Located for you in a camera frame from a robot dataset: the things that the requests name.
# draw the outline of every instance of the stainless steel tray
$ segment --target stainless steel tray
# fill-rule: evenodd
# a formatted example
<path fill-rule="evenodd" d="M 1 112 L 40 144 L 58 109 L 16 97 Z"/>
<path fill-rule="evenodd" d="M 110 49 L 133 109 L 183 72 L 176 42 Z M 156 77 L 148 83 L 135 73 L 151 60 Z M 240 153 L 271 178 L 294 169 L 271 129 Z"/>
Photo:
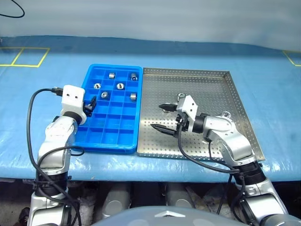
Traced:
<path fill-rule="evenodd" d="M 142 156 L 182 158 L 177 140 L 164 135 L 150 124 L 157 123 L 176 128 L 176 112 L 164 113 L 160 104 L 174 103 L 177 94 L 191 95 L 198 105 L 198 114 L 220 115 L 229 111 L 237 129 L 251 142 L 258 160 L 264 160 L 230 72 L 144 68 L 143 95 L 140 113 L 137 152 Z M 182 133 L 185 152 L 196 159 L 208 160 L 208 143 L 201 134 Z M 212 156 L 222 158 L 218 147 L 212 143 Z"/>

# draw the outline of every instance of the blue plastic tray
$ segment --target blue plastic tray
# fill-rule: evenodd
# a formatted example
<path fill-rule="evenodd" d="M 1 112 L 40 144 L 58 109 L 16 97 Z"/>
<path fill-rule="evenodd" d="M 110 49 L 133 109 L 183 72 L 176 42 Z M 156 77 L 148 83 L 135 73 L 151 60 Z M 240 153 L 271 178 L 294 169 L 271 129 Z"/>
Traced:
<path fill-rule="evenodd" d="M 109 73 L 115 73 L 110 79 Z M 131 73 L 137 76 L 131 80 Z M 91 65 L 86 74 L 82 88 L 86 90 L 85 104 L 97 96 L 97 104 L 91 117 L 79 126 L 75 137 L 75 145 L 85 147 L 88 151 L 106 153 L 133 153 L 138 142 L 140 104 L 142 96 L 143 70 L 136 66 Z M 100 83 L 101 88 L 95 89 L 94 84 Z M 125 85 L 123 90 L 117 84 Z M 103 92 L 109 97 L 101 98 Z M 130 99 L 135 93 L 137 99 Z"/>

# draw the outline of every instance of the small metal object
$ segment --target small metal object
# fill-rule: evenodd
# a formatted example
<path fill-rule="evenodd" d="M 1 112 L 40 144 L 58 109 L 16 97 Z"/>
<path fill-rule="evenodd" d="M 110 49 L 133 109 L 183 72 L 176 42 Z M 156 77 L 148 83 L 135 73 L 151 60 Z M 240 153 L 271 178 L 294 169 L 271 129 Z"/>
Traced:
<path fill-rule="evenodd" d="M 100 89 L 101 86 L 102 86 L 102 85 L 101 85 L 100 83 L 95 83 L 95 84 L 94 84 L 94 88 L 95 88 L 95 89 Z"/>
<path fill-rule="evenodd" d="M 131 93 L 130 99 L 131 100 L 136 100 L 137 99 L 137 95 L 135 93 Z"/>
<path fill-rule="evenodd" d="M 109 73 L 109 79 L 114 79 L 115 78 L 115 73 L 114 72 L 110 72 Z"/>
<path fill-rule="evenodd" d="M 170 111 L 168 111 L 168 110 L 165 110 L 165 109 L 162 109 L 162 111 L 164 112 L 164 113 L 170 113 Z"/>
<path fill-rule="evenodd" d="M 227 111 L 223 111 L 222 112 L 222 116 L 226 117 L 226 118 L 231 118 L 231 113 L 227 112 Z"/>
<path fill-rule="evenodd" d="M 178 102 L 181 98 L 184 98 L 184 97 L 186 97 L 185 93 L 178 93 Z"/>
<path fill-rule="evenodd" d="M 117 89 L 124 89 L 124 84 L 118 83 L 116 87 L 117 87 Z"/>
<path fill-rule="evenodd" d="M 109 97 L 109 93 L 108 92 L 102 92 L 101 94 L 101 98 L 102 99 L 107 99 Z"/>
<path fill-rule="evenodd" d="M 131 80 L 132 81 L 137 81 L 138 80 L 138 78 L 136 76 L 136 73 L 131 73 Z"/>

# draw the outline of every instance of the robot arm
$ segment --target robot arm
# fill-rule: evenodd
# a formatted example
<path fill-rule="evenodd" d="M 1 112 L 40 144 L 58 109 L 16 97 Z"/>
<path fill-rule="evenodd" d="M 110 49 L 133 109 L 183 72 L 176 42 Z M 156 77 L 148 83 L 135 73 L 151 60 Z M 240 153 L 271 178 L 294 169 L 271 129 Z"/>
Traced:
<path fill-rule="evenodd" d="M 247 223 L 259 225 L 275 214 L 288 214 L 271 181 L 264 176 L 250 142 L 236 129 L 230 113 L 198 116 L 198 106 L 191 96 L 181 98 L 178 105 L 163 104 L 159 107 L 179 113 L 177 130 L 157 124 L 152 124 L 153 128 L 174 137 L 178 137 L 180 128 L 182 131 L 202 133 L 206 140 L 218 144 L 225 163 L 239 170 L 240 173 L 234 174 L 234 178 L 236 187 L 244 189 L 239 203 Z"/>
<path fill-rule="evenodd" d="M 68 192 L 67 180 L 70 165 L 71 149 L 78 125 L 84 124 L 87 116 L 95 108 L 95 98 L 87 106 L 83 106 L 85 90 L 66 85 L 62 93 L 61 116 L 46 128 L 46 138 L 39 149 L 38 165 L 54 184 Z M 37 185 L 32 194 L 28 226 L 57 225 L 66 226 L 71 223 L 71 206 L 66 196 L 59 192 L 41 174 L 37 173 Z"/>

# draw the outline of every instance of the white wall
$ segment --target white wall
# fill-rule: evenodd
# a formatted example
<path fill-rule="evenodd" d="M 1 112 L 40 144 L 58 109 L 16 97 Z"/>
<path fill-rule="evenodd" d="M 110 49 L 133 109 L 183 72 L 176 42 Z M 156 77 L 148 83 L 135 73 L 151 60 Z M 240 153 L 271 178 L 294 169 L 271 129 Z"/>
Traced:
<path fill-rule="evenodd" d="M 301 51 L 301 0 L 17 0 L 0 36 L 233 42 Z M 10 0 L 0 13 L 18 15 Z"/>

